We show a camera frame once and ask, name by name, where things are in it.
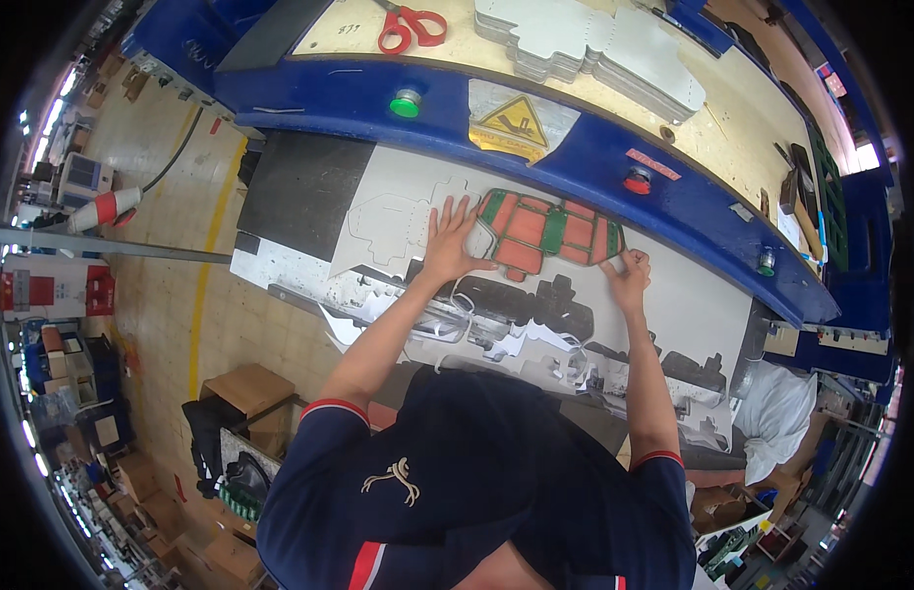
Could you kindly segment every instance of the label sticker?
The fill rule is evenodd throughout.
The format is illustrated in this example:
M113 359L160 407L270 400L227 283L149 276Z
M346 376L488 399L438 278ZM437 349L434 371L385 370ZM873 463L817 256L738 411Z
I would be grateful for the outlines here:
M532 166L561 145L580 112L539 96L471 79L467 135L478 148L521 156Z
M628 158L636 159L644 166L647 166L648 168L653 168L654 170L656 170L660 174L664 175L665 177L669 178L670 180L679 180L680 178L682 178L679 174L674 172L672 169L667 168L662 163L660 163L656 159L652 159L647 154L638 152L634 148L630 148L628 150L627 155L628 155Z
M520 140L527 140L536 146L548 148L548 140L539 123L539 115L529 101L529 97L520 94L499 109L483 117L477 126L494 131L502 131Z

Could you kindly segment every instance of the white plastic bag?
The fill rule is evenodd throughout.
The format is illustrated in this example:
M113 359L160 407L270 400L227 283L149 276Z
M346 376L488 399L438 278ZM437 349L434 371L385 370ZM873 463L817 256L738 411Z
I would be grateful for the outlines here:
M768 477L797 452L811 426L817 378L797 377L765 360L758 363L734 425L746 435L746 485Z

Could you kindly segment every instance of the red sign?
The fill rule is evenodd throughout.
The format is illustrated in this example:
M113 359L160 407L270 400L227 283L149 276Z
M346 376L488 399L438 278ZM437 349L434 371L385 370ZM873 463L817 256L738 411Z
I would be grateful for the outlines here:
M644 166L646 166L648 168L653 168L654 170L656 170L660 174L664 175L665 177L669 178L670 180L679 180L680 179L680 175L677 174L673 169L667 168L666 166L664 166L662 163L660 163L656 159L652 159L647 154L638 152L634 148L630 148L628 150L628 158L636 159Z

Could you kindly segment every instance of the red button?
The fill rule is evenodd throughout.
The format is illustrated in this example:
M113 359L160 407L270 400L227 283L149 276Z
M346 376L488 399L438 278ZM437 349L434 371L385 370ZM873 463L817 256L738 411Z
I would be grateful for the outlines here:
M643 177L631 177L624 180L624 188L637 195L650 194L650 182Z

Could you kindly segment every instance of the green plastic crate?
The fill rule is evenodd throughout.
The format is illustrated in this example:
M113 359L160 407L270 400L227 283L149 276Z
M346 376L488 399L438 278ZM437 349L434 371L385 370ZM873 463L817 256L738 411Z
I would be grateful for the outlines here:
M840 171L830 156L824 139L812 126L808 126L808 136L811 138L811 152L814 155L817 169L817 189L820 191L821 208L824 213L828 263L836 266L840 272L847 272L849 268L847 210L844 206L844 189L840 182ZM828 174L830 174L830 182L827 181Z

